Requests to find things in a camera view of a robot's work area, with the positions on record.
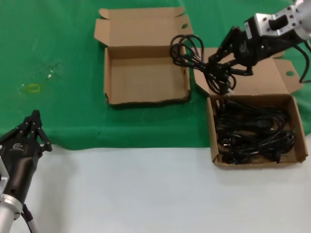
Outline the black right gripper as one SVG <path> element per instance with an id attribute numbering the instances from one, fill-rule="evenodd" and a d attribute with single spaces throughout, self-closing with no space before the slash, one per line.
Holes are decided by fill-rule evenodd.
<path id="1" fill-rule="evenodd" d="M 232 27 L 225 36 L 217 51 L 209 56 L 209 62 L 220 62 L 233 51 L 234 58 L 226 63 L 218 63 L 216 67 L 227 75 L 252 76 L 252 66 L 259 61 L 271 57 L 303 42 L 296 32 L 290 31 L 281 36 L 259 36 L 255 34 L 248 38 L 240 27 Z M 245 66 L 246 69 L 233 68 L 235 65 Z"/>

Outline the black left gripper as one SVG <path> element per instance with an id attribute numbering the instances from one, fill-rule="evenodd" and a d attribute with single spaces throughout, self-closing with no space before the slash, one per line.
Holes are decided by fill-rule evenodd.
<path id="1" fill-rule="evenodd" d="M 1 136 L 0 145 L 0 156 L 9 175 L 3 193 L 24 202 L 39 158 L 43 152 L 52 151 L 52 144 L 42 129 L 39 110 L 33 110 L 21 124 Z"/>

